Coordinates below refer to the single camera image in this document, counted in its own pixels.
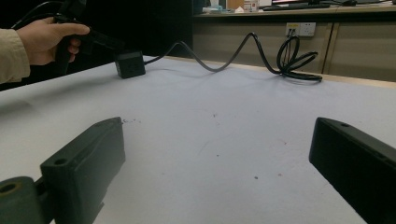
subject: power outlet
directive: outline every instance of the power outlet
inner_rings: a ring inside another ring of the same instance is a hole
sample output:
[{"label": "power outlet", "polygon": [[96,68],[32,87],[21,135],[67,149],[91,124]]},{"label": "power outlet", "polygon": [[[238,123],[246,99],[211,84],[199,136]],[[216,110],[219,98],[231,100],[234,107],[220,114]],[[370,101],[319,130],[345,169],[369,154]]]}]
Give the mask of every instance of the power outlet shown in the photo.
[{"label": "power outlet", "polygon": [[286,36],[299,35],[300,34],[300,23],[288,22],[286,23]]},{"label": "power outlet", "polygon": [[316,26],[315,22],[301,22],[299,36],[314,36]]}]

